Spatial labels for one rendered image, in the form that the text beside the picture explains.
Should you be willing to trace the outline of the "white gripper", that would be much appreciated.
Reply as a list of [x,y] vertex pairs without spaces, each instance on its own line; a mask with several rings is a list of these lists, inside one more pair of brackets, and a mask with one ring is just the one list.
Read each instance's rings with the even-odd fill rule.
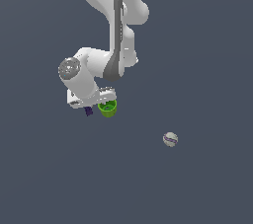
[[117,98],[115,89],[112,87],[97,88],[89,98],[78,98],[73,92],[67,90],[67,103],[74,109],[84,108],[87,116],[93,114],[92,107],[105,104]]

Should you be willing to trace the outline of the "green cup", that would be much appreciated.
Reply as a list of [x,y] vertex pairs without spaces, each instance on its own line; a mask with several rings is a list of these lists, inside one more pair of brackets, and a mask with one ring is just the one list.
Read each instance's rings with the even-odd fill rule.
[[117,112],[117,101],[107,101],[104,104],[98,104],[98,109],[100,110],[102,116],[112,117]]

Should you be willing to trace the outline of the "white ball with purple stripe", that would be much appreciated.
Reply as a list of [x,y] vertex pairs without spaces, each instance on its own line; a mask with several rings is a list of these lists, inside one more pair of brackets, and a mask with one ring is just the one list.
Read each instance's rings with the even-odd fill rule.
[[163,135],[163,142],[169,147],[174,147],[178,143],[178,136],[173,132],[167,132]]

